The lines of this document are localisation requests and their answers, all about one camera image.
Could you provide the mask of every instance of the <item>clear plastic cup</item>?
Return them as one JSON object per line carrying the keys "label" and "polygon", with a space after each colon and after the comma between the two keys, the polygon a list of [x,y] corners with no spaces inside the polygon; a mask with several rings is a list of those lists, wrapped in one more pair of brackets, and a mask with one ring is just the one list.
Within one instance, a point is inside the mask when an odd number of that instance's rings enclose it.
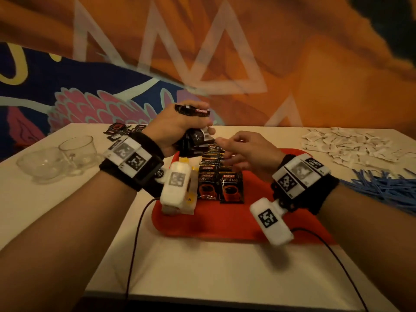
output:
{"label": "clear plastic cup", "polygon": [[26,174],[39,180],[50,180],[64,172],[67,162],[57,147],[24,154],[16,165]]}
{"label": "clear plastic cup", "polygon": [[94,138],[80,136],[62,142],[59,149],[65,154],[68,161],[80,170],[94,166],[97,160],[97,150],[94,146]]}

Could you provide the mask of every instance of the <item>table surface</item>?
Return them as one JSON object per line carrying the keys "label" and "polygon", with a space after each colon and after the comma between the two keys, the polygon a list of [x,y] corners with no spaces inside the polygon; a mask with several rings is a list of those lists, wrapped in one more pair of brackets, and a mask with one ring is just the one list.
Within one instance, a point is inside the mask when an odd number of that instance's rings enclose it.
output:
{"label": "table surface", "polygon": [[[33,146],[0,163],[0,248],[46,211],[86,183],[98,167],[83,175],[40,185],[16,166],[24,153],[85,134],[94,137],[99,153],[111,145],[103,131],[107,124],[70,124]],[[307,128],[218,126],[216,136],[231,137],[239,130],[256,131],[280,148],[300,148]],[[390,129],[373,129],[394,140],[393,146],[416,151],[416,141]],[[336,177],[349,180],[353,172],[331,162],[325,153],[311,152]],[[168,165],[171,158],[165,159]],[[414,169],[408,159],[395,168]],[[86,289],[88,292],[123,293],[140,214],[152,197],[137,194],[120,230]],[[339,247],[334,250],[344,263],[370,311],[397,311],[367,280]],[[161,235],[144,216],[132,274],[131,293],[139,296],[213,300],[274,306],[361,310],[362,305],[335,258],[322,245],[286,245],[273,248],[233,242],[208,242]]]}

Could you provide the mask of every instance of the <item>coffee cup illustration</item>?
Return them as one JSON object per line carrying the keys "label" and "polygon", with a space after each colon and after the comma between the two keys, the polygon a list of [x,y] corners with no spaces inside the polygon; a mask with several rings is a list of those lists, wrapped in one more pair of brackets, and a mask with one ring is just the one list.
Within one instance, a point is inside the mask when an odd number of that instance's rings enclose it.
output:
{"label": "coffee cup illustration", "polygon": [[234,185],[224,186],[223,195],[225,201],[240,201],[240,193],[238,192],[238,188]]}
{"label": "coffee cup illustration", "polygon": [[203,184],[199,186],[199,193],[201,198],[217,199],[217,193],[215,192],[214,186],[211,184]]}

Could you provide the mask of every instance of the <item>forearm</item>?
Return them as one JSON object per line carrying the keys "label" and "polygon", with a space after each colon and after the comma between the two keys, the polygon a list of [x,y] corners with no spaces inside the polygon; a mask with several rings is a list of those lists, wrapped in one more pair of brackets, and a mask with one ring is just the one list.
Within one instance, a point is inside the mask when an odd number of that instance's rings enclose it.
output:
{"label": "forearm", "polygon": [[137,192],[105,172],[44,214],[0,252],[7,311],[68,311],[82,295]]}
{"label": "forearm", "polygon": [[416,217],[339,185],[318,219],[393,304],[416,306]]}

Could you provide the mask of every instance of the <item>hand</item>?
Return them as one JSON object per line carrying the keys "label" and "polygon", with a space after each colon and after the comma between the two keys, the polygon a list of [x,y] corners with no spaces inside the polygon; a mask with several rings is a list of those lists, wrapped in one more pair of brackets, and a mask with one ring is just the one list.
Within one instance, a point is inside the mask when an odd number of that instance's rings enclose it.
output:
{"label": "hand", "polygon": [[265,181],[272,181],[285,154],[257,132],[239,131],[230,139],[217,138],[226,153],[224,165],[233,171],[252,171]]}
{"label": "hand", "polygon": [[[180,105],[191,105],[198,109],[208,109],[209,104],[198,101],[183,101]],[[162,150],[165,157],[175,154],[176,149],[172,146],[190,128],[205,128],[212,126],[209,117],[186,116],[175,110],[171,104],[160,112],[149,125],[143,129],[143,133],[152,139]],[[210,135],[215,134],[214,128],[208,128]]]}

